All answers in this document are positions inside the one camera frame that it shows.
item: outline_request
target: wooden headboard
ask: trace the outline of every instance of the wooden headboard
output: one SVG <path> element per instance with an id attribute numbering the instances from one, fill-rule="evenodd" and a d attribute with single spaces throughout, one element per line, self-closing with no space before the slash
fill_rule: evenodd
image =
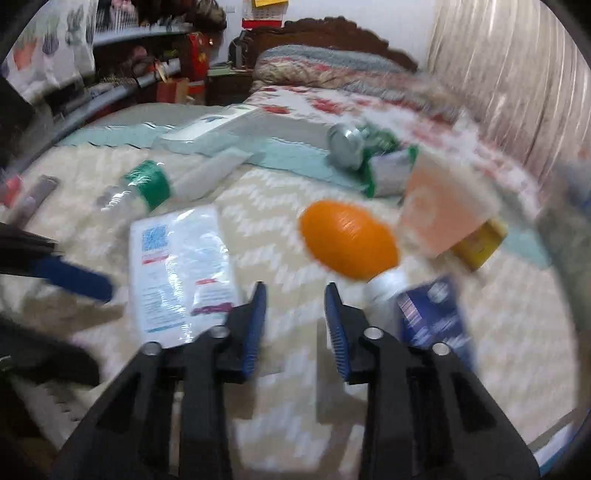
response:
<path id="1" fill-rule="evenodd" d="M 395 61 L 412 72 L 417 70 L 417 63 L 403 51 L 391 50 L 387 41 L 369 30 L 359 28 L 345 17 L 326 17 L 323 20 L 303 18 L 296 22 L 287 21 L 282 28 L 254 28 L 245 40 L 248 43 L 246 66 L 249 68 L 254 68 L 256 59 L 265 50 L 295 44 L 373 53 Z"/>

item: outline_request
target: qr code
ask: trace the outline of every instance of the qr code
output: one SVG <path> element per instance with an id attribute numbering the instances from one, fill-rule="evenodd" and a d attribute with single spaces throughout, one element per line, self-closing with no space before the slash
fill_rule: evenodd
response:
<path id="1" fill-rule="evenodd" d="M 158 225 L 144 230 L 142 234 L 142 251 L 156 250 L 168 245 L 166 240 L 166 225 Z"/>

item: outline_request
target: shelf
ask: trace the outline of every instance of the shelf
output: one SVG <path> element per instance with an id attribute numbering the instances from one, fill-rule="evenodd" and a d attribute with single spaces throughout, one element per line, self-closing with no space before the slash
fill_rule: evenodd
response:
<path id="1" fill-rule="evenodd" d="M 175 75 L 180 73 L 181 64 L 178 59 L 172 59 L 168 65 L 164 66 L 164 71 L 167 75 Z M 42 135 L 38 142 L 30 146 L 30 149 L 18 158 L 14 164 L 14 170 L 21 174 L 24 172 L 38 157 L 49 150 L 53 145 L 58 143 L 63 138 L 66 138 L 78 127 L 92 117 L 96 112 L 99 112 L 104 107 L 109 106 L 118 100 L 121 100 L 140 88 L 145 88 L 155 82 L 160 81 L 160 74 L 157 72 L 149 73 L 143 77 L 138 77 L 138 83 L 130 83 L 127 85 L 119 85 L 112 90 L 109 90 L 102 95 L 92 99 L 90 102 L 82 105 L 70 115 L 68 115 L 63 122 L 54 126 L 54 128 Z"/>
<path id="2" fill-rule="evenodd" d="M 95 34 L 94 47 L 101 47 L 103 45 L 110 45 L 127 40 L 134 40 L 136 38 L 155 37 L 158 35 L 178 35 L 182 33 L 189 33 L 194 30 L 191 24 L 171 25 L 165 27 L 163 25 L 155 25 L 153 27 L 135 27 L 125 28 L 123 30 L 113 30 L 107 32 L 99 32 Z"/>

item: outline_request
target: calendar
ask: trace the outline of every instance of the calendar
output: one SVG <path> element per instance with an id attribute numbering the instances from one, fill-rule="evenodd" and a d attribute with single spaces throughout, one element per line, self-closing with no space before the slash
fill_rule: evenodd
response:
<path id="1" fill-rule="evenodd" d="M 243 0 L 242 28 L 278 27 L 283 24 L 287 1 L 280 4 L 256 7 L 255 0 Z"/>

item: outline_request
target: silver can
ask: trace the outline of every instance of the silver can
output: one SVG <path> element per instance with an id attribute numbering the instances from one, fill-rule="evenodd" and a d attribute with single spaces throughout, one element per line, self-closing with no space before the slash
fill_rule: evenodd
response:
<path id="1" fill-rule="evenodd" d="M 371 123 L 358 127 L 333 125 L 328 132 L 328 141 L 337 165 L 356 171 L 374 155 L 384 155 L 400 147 L 400 142 L 391 131 Z"/>
<path id="2" fill-rule="evenodd" d="M 365 139 L 357 127 L 335 124 L 329 129 L 328 140 L 330 153 L 340 167 L 351 170 L 361 168 Z"/>

